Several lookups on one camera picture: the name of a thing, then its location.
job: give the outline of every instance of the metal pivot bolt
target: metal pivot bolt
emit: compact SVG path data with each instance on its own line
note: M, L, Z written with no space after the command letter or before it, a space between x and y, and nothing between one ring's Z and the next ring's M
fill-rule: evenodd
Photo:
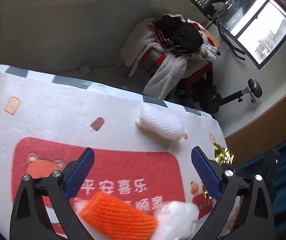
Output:
M233 171L227 170L227 171L225 171L224 173L225 173L225 175L226 175L227 177L232 177L232 176L233 176Z
M60 171L53 171L52 175L53 177L58 177L61 174Z
M23 177L23 180L24 181L28 181L30 179L30 176L29 175L25 175L24 177Z
M259 174L256 174L256 175L255 175L255 178L256 178L257 180L259 180L259 181L261 181L261 180L263 179L262 176L259 175Z

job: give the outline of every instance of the orange knitted cloth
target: orange knitted cloth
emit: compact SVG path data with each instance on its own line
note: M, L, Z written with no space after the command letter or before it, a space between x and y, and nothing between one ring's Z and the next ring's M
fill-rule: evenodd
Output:
M147 240L157 224L151 215L101 191L83 208L80 217L113 240Z

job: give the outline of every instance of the cartoon bear print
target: cartoon bear print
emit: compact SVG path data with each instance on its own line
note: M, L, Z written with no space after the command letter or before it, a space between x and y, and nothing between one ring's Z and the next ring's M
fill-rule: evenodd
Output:
M45 178L51 175L53 171L62 171L65 168L65 163L61 159L42 159L37 156L36 152L29 152L27 155L27 169L25 174L29 174L34 179ZM52 224L59 224L57 216L52 208L51 201L48 197L43 197L47 214Z

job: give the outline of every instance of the white round object on floor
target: white round object on floor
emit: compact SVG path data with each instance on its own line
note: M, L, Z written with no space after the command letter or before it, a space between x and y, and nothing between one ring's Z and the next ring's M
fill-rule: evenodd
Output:
M89 73L89 67L87 65L82 65L80 70L81 70L81 72L83 74L88 74Z

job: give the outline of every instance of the wall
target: wall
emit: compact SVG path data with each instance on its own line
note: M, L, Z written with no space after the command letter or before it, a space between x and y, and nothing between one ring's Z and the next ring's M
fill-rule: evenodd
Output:
M0 0L0 64L47 73L114 66L135 25L166 13L206 23L189 0Z
M218 36L216 27L212 26L210 31ZM261 70L247 56L246 61L237 59L225 43L221 44L220 52L222 55L213 65L213 83L222 97L244 89L249 78L255 78L263 90L263 96L257 99L258 105L252 104L249 95L246 95L241 103L236 100L221 106L215 117L227 137L286 95L286 41Z

